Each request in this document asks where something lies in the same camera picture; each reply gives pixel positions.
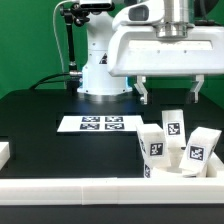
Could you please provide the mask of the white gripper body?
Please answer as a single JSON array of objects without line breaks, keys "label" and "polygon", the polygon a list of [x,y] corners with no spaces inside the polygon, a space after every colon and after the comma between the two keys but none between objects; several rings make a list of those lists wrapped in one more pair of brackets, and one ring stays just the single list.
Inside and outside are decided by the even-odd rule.
[{"label": "white gripper body", "polygon": [[151,26],[120,26],[108,46],[112,76],[224,74],[224,28],[198,26],[186,38],[158,38]]}]

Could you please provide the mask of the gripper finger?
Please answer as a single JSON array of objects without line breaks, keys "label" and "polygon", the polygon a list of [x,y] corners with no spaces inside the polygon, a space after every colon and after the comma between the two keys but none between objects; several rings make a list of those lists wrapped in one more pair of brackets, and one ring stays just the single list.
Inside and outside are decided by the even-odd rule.
[{"label": "gripper finger", "polygon": [[192,80],[192,87],[189,90],[187,101],[189,103],[197,103],[199,100],[199,92],[204,84],[204,76],[202,74],[195,75]]},{"label": "gripper finger", "polygon": [[140,94],[140,102],[146,105],[148,103],[148,91],[144,84],[146,83],[145,76],[138,76],[136,78],[136,83],[134,84],[136,90]]}]

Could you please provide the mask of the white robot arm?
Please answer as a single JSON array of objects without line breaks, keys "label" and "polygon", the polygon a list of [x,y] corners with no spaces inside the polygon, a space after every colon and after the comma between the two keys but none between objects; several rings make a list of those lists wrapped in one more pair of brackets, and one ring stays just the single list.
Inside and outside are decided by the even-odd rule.
[{"label": "white robot arm", "polygon": [[196,95],[206,75],[224,74],[224,27],[193,23],[194,0],[147,0],[106,13],[110,0],[81,0],[90,13],[88,59],[80,91],[96,98],[130,92],[135,76],[148,101],[148,76],[193,76]]}]

